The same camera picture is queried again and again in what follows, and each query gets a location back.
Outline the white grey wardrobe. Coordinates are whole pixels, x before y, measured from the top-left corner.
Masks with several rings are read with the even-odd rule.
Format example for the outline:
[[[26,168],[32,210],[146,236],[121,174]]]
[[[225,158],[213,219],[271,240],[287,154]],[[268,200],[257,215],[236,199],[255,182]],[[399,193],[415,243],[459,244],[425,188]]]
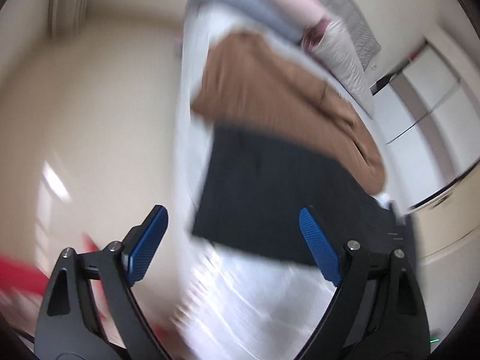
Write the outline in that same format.
[[[431,42],[378,80],[373,98],[400,205],[426,203],[478,164],[479,98]]]

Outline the white quilted bed cover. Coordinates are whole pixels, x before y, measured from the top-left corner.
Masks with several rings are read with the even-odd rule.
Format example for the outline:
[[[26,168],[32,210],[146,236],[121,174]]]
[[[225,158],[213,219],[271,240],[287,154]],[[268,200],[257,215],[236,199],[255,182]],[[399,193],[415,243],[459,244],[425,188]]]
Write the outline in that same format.
[[[176,323],[199,359],[293,359],[329,306],[332,283],[315,267],[191,239],[212,151],[212,129],[191,115],[191,102],[209,48],[233,30],[261,33],[279,55],[337,85],[297,46],[241,11],[219,3],[187,10],[174,144],[174,215],[186,251]]]

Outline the grey padded headboard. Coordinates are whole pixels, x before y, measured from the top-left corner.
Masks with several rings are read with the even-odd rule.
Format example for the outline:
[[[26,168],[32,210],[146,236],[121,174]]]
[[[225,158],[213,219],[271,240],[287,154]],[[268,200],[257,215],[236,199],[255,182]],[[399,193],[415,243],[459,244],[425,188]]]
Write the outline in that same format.
[[[340,17],[346,25],[355,51],[365,71],[382,47],[374,36],[363,12],[355,0],[320,0],[327,10]]]

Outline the bed with grey sheet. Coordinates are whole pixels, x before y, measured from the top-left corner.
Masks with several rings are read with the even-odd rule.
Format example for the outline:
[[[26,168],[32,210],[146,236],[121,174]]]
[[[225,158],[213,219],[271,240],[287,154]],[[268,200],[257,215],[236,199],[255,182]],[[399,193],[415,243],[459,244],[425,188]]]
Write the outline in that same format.
[[[198,359],[293,359],[335,296],[299,228],[308,205],[374,251],[401,249],[416,267],[413,227],[334,161],[190,109],[208,51],[260,24],[221,4],[185,19],[178,111],[177,216],[191,231],[190,284],[178,326]]]

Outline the black wool coat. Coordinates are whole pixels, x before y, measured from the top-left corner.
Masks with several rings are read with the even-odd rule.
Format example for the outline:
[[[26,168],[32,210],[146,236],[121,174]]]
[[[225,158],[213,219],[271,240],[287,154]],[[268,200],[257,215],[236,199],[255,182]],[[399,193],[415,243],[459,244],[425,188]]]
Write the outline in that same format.
[[[401,249],[416,266],[412,223],[381,207],[335,160],[274,137],[216,127],[193,236],[312,266],[299,230],[306,206],[327,229],[373,252]]]

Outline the grey beige pillow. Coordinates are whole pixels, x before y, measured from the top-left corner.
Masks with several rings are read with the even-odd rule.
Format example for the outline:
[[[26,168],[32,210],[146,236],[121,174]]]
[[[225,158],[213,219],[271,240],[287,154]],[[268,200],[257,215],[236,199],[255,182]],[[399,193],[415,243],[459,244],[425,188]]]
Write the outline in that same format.
[[[331,72],[362,109],[374,117],[374,96],[347,27],[340,19],[332,19],[312,55]]]

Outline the brown coat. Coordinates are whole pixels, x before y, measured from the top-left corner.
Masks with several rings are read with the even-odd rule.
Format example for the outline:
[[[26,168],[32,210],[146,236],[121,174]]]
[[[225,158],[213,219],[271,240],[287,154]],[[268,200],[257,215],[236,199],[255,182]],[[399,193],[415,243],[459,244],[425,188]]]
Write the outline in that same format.
[[[386,184],[382,155],[353,105],[258,33],[230,33],[210,48],[190,108],[209,123],[249,127],[324,154],[367,194]]]

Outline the red plastic chair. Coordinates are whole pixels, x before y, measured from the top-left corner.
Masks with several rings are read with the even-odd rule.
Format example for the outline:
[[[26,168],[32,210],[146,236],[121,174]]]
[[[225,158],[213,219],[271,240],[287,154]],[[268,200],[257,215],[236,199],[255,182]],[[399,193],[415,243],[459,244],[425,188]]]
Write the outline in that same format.
[[[94,240],[85,232],[82,233],[82,243],[85,252],[97,252],[100,250]],[[1,291],[19,290],[22,293],[33,293],[43,296],[47,291],[49,280],[50,275],[47,275],[40,267],[34,267],[26,264],[26,262],[1,255]],[[66,299],[67,294],[68,280],[66,274],[58,274],[52,299],[54,295],[56,297],[62,296]],[[93,295],[98,295],[102,302],[105,301],[103,285],[100,282],[93,284]]]

